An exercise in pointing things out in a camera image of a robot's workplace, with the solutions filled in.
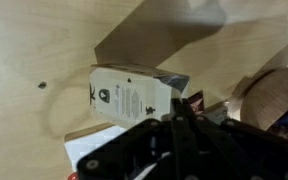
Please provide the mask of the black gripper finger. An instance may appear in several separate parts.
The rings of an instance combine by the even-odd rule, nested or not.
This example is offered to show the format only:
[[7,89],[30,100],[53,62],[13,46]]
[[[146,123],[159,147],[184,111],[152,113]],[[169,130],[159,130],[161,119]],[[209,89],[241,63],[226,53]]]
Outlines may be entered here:
[[173,116],[184,115],[185,117],[193,117],[194,112],[187,99],[173,98],[171,100],[170,114]]

